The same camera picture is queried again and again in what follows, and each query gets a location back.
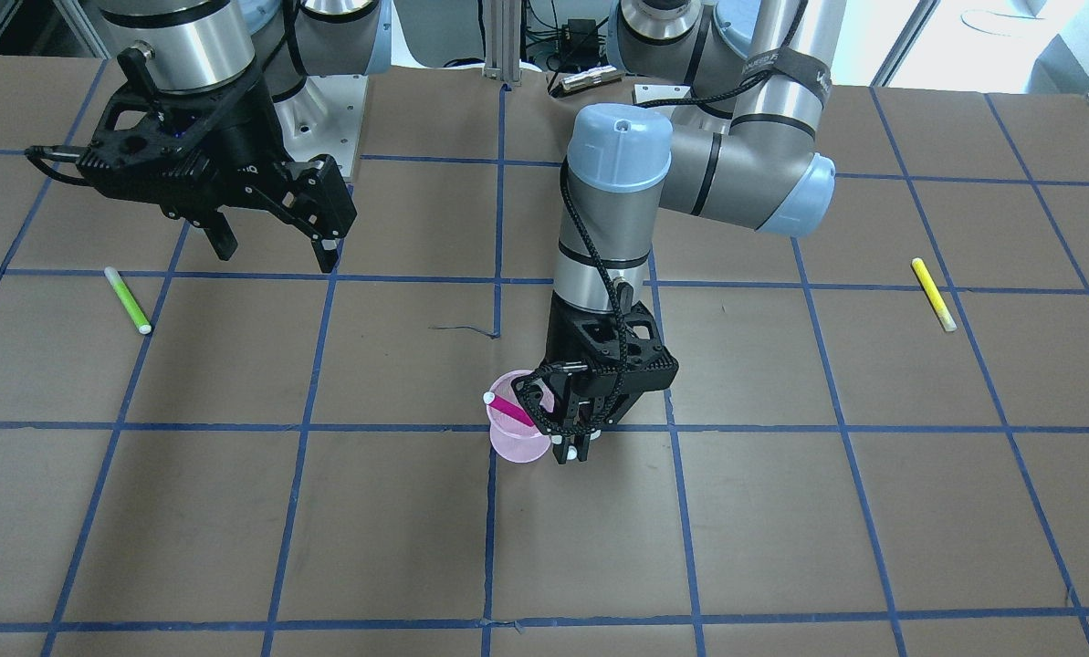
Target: black cable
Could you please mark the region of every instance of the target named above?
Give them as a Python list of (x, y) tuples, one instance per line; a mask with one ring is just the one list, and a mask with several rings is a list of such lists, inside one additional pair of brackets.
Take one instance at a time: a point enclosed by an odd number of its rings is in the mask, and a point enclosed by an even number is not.
[(562, 427), (562, 425), (548, 419), (540, 411), (539, 404), (527, 402), (524, 399), (524, 391), (530, 384), (539, 381), (543, 377), (548, 377), (549, 374), (554, 374), (556, 372), (556, 366), (551, 365), (551, 363), (544, 363), (533, 370), (531, 374), (526, 374), (524, 377), (518, 379), (513, 379), (511, 382), (512, 391), (515, 392), (516, 399), (519, 401), (521, 406), (527, 412), (527, 415), (531, 417), (536, 428), (540, 429), (540, 433), (548, 434), (551, 436), (578, 436), (587, 435), (598, 429), (603, 428), (608, 417), (613, 414), (613, 409), (616, 406), (617, 401), (621, 398), (621, 387), (624, 386), (624, 370), (629, 365), (629, 340), (628, 331), (629, 328), (624, 323), (624, 311), (621, 308), (621, 299), (617, 295), (616, 290), (613, 288), (613, 280), (610, 279), (610, 272), (605, 267), (605, 261), (601, 259), (601, 255), (597, 250), (597, 245), (594, 244), (594, 239), (589, 235), (589, 229), (585, 226), (585, 220), (582, 219), (580, 212), (577, 211), (576, 204), (573, 203), (573, 195), (568, 191), (568, 158), (565, 158), (561, 162), (561, 198), (564, 199), (564, 208), (568, 211), (568, 216), (573, 219), (573, 226), (577, 229), (577, 233), (580, 233), (580, 241), (584, 242), (585, 248), (589, 252), (589, 257), (597, 267), (597, 273), (600, 275), (602, 285), (605, 285), (605, 294), (608, 300), (610, 300), (610, 307), (613, 312), (613, 319), (616, 329), (617, 338), (617, 374), (613, 380), (613, 390), (605, 398), (605, 406), (601, 409), (598, 414), (589, 417), (587, 424), (574, 424), (573, 427)]
[(561, 17), (555, 15), (555, 0), (551, 0), (551, 2), (552, 2), (552, 28), (556, 29), (556, 32), (561, 32)]
[(531, 0), (527, 0), (526, 4), (527, 4), (527, 11), (533, 14), (533, 17), (536, 19), (536, 22), (538, 22), (539, 24), (541, 24), (543, 26), (549, 26), (549, 28), (552, 28), (552, 29), (555, 29), (555, 31), (560, 31), (561, 29), (560, 26), (556, 26), (556, 25), (548, 25), (547, 22), (544, 22), (544, 19), (541, 19), (540, 15), (536, 13), (536, 8), (533, 8), (533, 1)]
[(307, 77), (309, 71), (305, 70), (305, 62), (302, 61), (302, 47), (296, 41), (296, 16), (302, 12), (302, 0), (285, 0), (285, 40), (289, 41), (289, 56), (293, 58), (293, 68), (298, 74)]
[[(796, 5), (795, 16), (792, 19), (792, 24), (787, 28), (787, 34), (783, 37), (781, 42), (781, 49), (787, 48), (792, 45), (792, 40), (795, 38), (795, 33), (799, 29), (799, 22), (804, 20), (804, 10), (807, 9), (808, 0), (799, 0), (799, 4)], [(772, 72), (760, 71), (757, 74), (752, 74), (743, 80), (739, 86), (732, 88), (730, 92), (717, 93), (714, 96), (707, 96), (706, 98), (661, 98), (658, 100), (646, 100), (645, 104), (637, 104), (639, 108), (669, 108), (675, 105), (698, 105), (702, 107), (703, 105), (720, 104), (720, 101), (726, 100), (729, 98), (735, 98), (739, 96), (741, 93), (747, 93), (752, 90), (752, 88), (759, 86), (759, 84), (764, 83), (770, 80)]]
[(568, 54), (566, 54), (564, 59), (561, 59), (561, 65), (558, 65), (555, 68), (555, 74), (552, 74), (552, 78), (548, 81), (547, 88), (549, 96), (552, 96), (552, 87), (555, 86), (555, 78), (560, 77), (561, 71), (564, 70), (564, 65), (568, 63), (568, 59), (572, 58), (573, 53), (576, 53), (577, 50), (580, 50), (580, 48), (585, 46), (585, 42), (587, 42), (595, 34), (597, 34), (598, 31), (602, 28), (602, 26), (605, 26), (607, 22), (610, 22), (610, 16), (603, 17), (602, 21), (599, 22), (597, 26), (595, 26), (594, 31), (591, 31), (589, 34), (586, 34), (585, 38), (582, 38), (580, 42), (577, 42), (577, 45), (574, 46), (573, 49), (568, 50)]
[(444, 68), (444, 70), (449, 70), (449, 68), (466, 66), (466, 65), (470, 65), (470, 64), (481, 64), (481, 63), (482, 63), (482, 59), (478, 59), (478, 58), (451, 59), (451, 61), (449, 61), (448, 63), (443, 64), (443, 68)]
[(85, 179), (74, 178), (73, 175), (65, 175), (64, 173), (61, 173), (61, 171), (57, 171), (56, 168), (48, 166), (48, 163), (45, 163), (45, 160), (40, 159), (40, 155), (37, 155), (36, 150), (33, 149), (32, 147), (25, 150), (25, 158), (34, 167), (36, 167), (37, 170), (41, 171), (45, 175), (48, 175), (53, 180), (57, 180), (57, 182), (59, 183), (76, 184), (77, 187), (93, 186), (93, 184), (86, 182)]
[(478, 40), (482, 42), (482, 61), (487, 61), (487, 26), (482, 24), (482, 0), (478, 0)]
[(264, 70), (264, 71), (268, 70), (269, 65), (273, 62), (274, 59), (277, 59), (277, 54), (280, 53), (280, 50), (282, 48), (284, 48), (285, 42), (287, 42), (287, 41), (289, 41), (289, 34), (286, 34), (286, 33), (285, 34), (281, 34), (280, 35), (280, 41), (277, 41), (277, 45), (273, 46), (273, 48), (272, 48), (272, 52), (268, 53), (268, 57), (265, 58), (264, 64), (260, 65), (260, 70)]

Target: black strap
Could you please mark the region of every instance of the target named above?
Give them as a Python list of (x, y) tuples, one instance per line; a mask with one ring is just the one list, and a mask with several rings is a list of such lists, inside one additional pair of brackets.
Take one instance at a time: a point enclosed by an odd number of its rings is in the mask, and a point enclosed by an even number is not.
[(694, 51), (690, 53), (690, 65), (686, 66), (686, 77), (682, 78), (682, 84), (687, 87), (693, 87), (694, 78), (698, 77), (698, 64), (702, 62), (702, 50), (707, 47), (707, 36), (710, 34), (707, 24), (708, 21), (698, 21), (698, 35), (695, 37)]
[(812, 129), (811, 125), (808, 125), (800, 120), (795, 120), (795, 118), (785, 115), (742, 115), (731, 122), (731, 127), (735, 127), (735, 125), (739, 125), (741, 123), (752, 123), (752, 121), (769, 121), (770, 123), (791, 125), (792, 127), (803, 130), (804, 133), (807, 133), (808, 137), (816, 138), (816, 130)]
[(743, 80), (761, 71), (791, 77), (819, 98), (820, 105), (828, 104), (828, 97), (832, 96), (832, 75), (828, 64), (811, 54), (799, 53), (791, 48), (778, 48), (756, 54), (743, 68)]
[(693, 216), (700, 216), (702, 207), (707, 204), (710, 188), (714, 184), (714, 170), (719, 168), (719, 153), (722, 149), (723, 136), (717, 132), (710, 142), (710, 159), (707, 160), (707, 171), (702, 174), (702, 186), (698, 188), (698, 198), (695, 199), (694, 209), (690, 210)]

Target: cable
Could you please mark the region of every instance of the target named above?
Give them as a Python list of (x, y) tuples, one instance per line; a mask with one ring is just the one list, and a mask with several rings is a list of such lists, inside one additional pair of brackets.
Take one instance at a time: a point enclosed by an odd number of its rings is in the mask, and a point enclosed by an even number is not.
[(51, 166), (48, 166), (48, 163), (45, 163), (45, 160), (40, 158), (40, 153), (38, 153), (36, 146), (30, 146), (28, 149), (25, 149), (25, 157), (34, 167), (37, 168), (37, 170), (41, 171), (45, 175), (52, 178), (53, 180), (56, 180), (56, 182), (65, 184), (76, 184), (77, 187), (93, 186), (93, 184), (86, 182), (85, 179), (74, 178), (73, 175), (65, 175), (64, 173), (61, 173), (61, 171), (57, 171), (56, 168), (52, 168)]
[[(792, 24), (787, 28), (787, 34), (783, 37), (781, 42), (781, 49), (787, 48), (792, 45), (792, 40), (795, 38), (795, 33), (799, 29), (799, 22), (804, 20), (804, 10), (807, 9), (808, 0), (799, 0), (799, 4), (795, 8), (795, 16), (792, 19)], [(637, 104), (639, 108), (652, 109), (652, 108), (669, 108), (674, 107), (674, 105), (698, 105), (702, 107), (703, 105), (720, 104), (720, 101), (726, 100), (729, 98), (735, 98), (739, 96), (741, 93), (747, 93), (752, 90), (752, 88), (759, 86), (759, 84), (764, 83), (770, 80), (772, 72), (760, 71), (757, 74), (752, 74), (743, 80), (739, 86), (732, 88), (730, 92), (717, 93), (714, 96), (707, 96), (706, 98), (661, 98), (658, 100), (646, 100), (645, 104)]]
[(552, 29), (561, 32), (561, 17), (555, 15), (555, 0), (551, 0), (551, 2), (552, 2)]
[(487, 26), (482, 24), (482, 0), (478, 0), (478, 40), (482, 42), (482, 61), (487, 61)]
[(536, 19), (536, 22), (538, 22), (539, 24), (541, 24), (543, 26), (548, 26), (548, 28), (551, 28), (551, 29), (560, 29), (560, 28), (558, 28), (556, 25), (548, 25), (547, 22), (544, 22), (544, 19), (541, 19), (539, 16), (539, 14), (536, 13), (536, 8), (533, 8), (533, 0), (527, 0), (526, 4), (527, 4), (527, 11), (533, 14), (533, 17)]
[(1019, 22), (1017, 22), (1017, 21), (1042, 21), (1043, 20), (1040, 16), (1025, 16), (1025, 15), (1020, 15), (1020, 14), (1004, 14), (1004, 13), (1000, 13), (1000, 12), (991, 12), (989, 9), (966, 9), (965, 12), (962, 12), (960, 14), (957, 15), (957, 19), (962, 21), (962, 24), (965, 25), (965, 26), (968, 26), (968, 28), (977, 31), (977, 32), (981, 32), (982, 34), (991, 34), (991, 35), (994, 35), (994, 37), (1018, 37), (1018, 34), (1017, 34), (1018, 29), (1016, 28), (1013, 32), (995, 32), (993, 29), (987, 29), (986, 25), (975, 25), (972, 22), (970, 22), (971, 20), (974, 20), (974, 16), (983, 17), (983, 20), (984, 20), (986, 16), (990, 16), (990, 17), (995, 17), (995, 19), (1000, 19), (1000, 20), (1002, 20), (1002, 19), (1008, 19), (1011, 21), (1014, 21), (1014, 22), (1008, 22), (1008, 25), (1028, 25), (1028, 24), (1025, 24), (1025, 23), (1024, 24), (1019, 24)]
[(302, 0), (285, 0), (285, 40), (289, 41), (289, 56), (293, 59), (293, 68), (298, 74), (307, 77), (309, 71), (305, 70), (305, 62), (302, 61), (302, 47), (296, 41), (296, 16), (302, 12)]
[(562, 427), (560, 424), (548, 419), (540, 412), (538, 403), (528, 403), (523, 398), (527, 385), (535, 384), (543, 377), (548, 377), (549, 374), (554, 374), (558, 370), (555, 365), (544, 363), (544, 365), (533, 370), (531, 374), (526, 374), (524, 377), (514, 379), (511, 382), (511, 388), (512, 391), (516, 392), (516, 399), (519, 401), (521, 406), (524, 407), (527, 415), (536, 423), (536, 428), (540, 429), (540, 433), (552, 436), (578, 436), (601, 429), (608, 417), (612, 415), (613, 409), (621, 398), (621, 387), (624, 386), (624, 370), (629, 365), (629, 328), (624, 323), (624, 311), (621, 308), (621, 300), (613, 288), (613, 280), (610, 279), (605, 261), (601, 259), (597, 245), (594, 244), (594, 239), (589, 235), (589, 229), (585, 226), (585, 220), (582, 219), (580, 212), (577, 212), (577, 206), (573, 203), (573, 195), (568, 191), (568, 158), (565, 158), (561, 162), (561, 198), (564, 199), (564, 208), (568, 211), (571, 219), (573, 219), (573, 226), (577, 229), (577, 233), (580, 233), (580, 241), (584, 242), (585, 248), (589, 252), (589, 257), (594, 259), (597, 273), (600, 275), (601, 283), (605, 285), (605, 294), (610, 299), (610, 308), (613, 312), (617, 338), (617, 374), (613, 380), (613, 390), (605, 398), (605, 406), (597, 415), (589, 417), (588, 424), (574, 424), (573, 427)]
[(564, 59), (561, 59), (561, 63), (560, 63), (560, 65), (558, 65), (555, 68), (555, 72), (553, 72), (552, 78), (548, 81), (548, 87), (547, 88), (548, 88), (549, 96), (553, 96), (553, 97), (555, 96), (552, 93), (552, 87), (555, 86), (555, 78), (560, 77), (561, 71), (564, 70), (564, 65), (568, 63), (568, 58), (571, 58), (571, 56), (573, 56), (573, 53), (576, 53), (577, 50), (580, 50), (580, 48), (585, 45), (585, 42), (588, 41), (595, 34), (598, 34), (598, 31), (601, 29), (602, 26), (605, 26), (607, 22), (610, 22), (610, 16), (603, 17), (602, 21), (599, 22), (599, 24), (597, 24), (597, 26), (595, 26), (594, 31), (591, 31), (589, 34), (586, 34), (585, 38), (582, 38), (580, 42), (577, 42), (577, 45), (573, 47), (573, 50), (568, 50), (568, 54), (565, 56)]

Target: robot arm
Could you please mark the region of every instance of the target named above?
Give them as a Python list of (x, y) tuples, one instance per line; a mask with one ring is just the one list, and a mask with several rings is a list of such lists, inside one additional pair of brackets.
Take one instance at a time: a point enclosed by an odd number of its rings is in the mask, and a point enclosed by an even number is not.
[[(561, 173), (566, 216), (544, 361), (512, 385), (560, 463), (585, 461), (600, 429), (677, 374), (657, 321), (635, 303), (658, 207), (803, 236), (832, 199), (835, 168), (816, 154), (816, 129), (844, 0), (764, 0), (745, 48), (736, 8), (616, 9), (616, 59), (692, 84), (694, 98), (578, 113)], [(676, 105), (673, 123), (648, 109), (660, 105)]]
[[(268, 78), (234, 0), (99, 4), (110, 36), (123, 46), (118, 62), (127, 82), (110, 97), (88, 146), (34, 146), (26, 157), (61, 182), (185, 217), (203, 229), (220, 259), (232, 256), (236, 241), (219, 208), (268, 211), (314, 243), (319, 267), (331, 271), (357, 212), (331, 155), (297, 162), (286, 153), (273, 95), (303, 87), (303, 56), (311, 56), (315, 70), (328, 65), (322, 51), (299, 51), (297, 31), (355, 22), (376, 29), (378, 5), (389, 3), (307, 1), (298, 8), (289, 0), (290, 11), (280, 12), (289, 22), (276, 19), (278, 36), (259, 40), (268, 50), (264, 61), (273, 63)], [(321, 47), (316, 36), (314, 41)], [(120, 127), (126, 113), (138, 113), (138, 123)], [(57, 174), (47, 161), (73, 163), (81, 178)]]

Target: translucent pink cup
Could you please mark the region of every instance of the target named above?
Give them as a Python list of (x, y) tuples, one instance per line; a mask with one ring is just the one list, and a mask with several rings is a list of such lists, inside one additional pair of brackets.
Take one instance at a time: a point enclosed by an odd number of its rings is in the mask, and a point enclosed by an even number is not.
[[(523, 419), (527, 418), (527, 413), (519, 406), (516, 392), (511, 391), (511, 381), (526, 374), (531, 374), (531, 370), (516, 369), (495, 379), (491, 384), (489, 394), (494, 394), (499, 399), (494, 401), (494, 404), (485, 403), (487, 418), (491, 422), (491, 447), (500, 457), (513, 463), (536, 461), (552, 447), (551, 436), (539, 433), (535, 425), (524, 424)], [(540, 406), (544, 411), (552, 411), (552, 404), (555, 403), (552, 391), (548, 390), (548, 386), (540, 386), (540, 388), (544, 391), (543, 399), (540, 399)], [(507, 403), (512, 406), (510, 413), (499, 410), (501, 406), (506, 407)]]

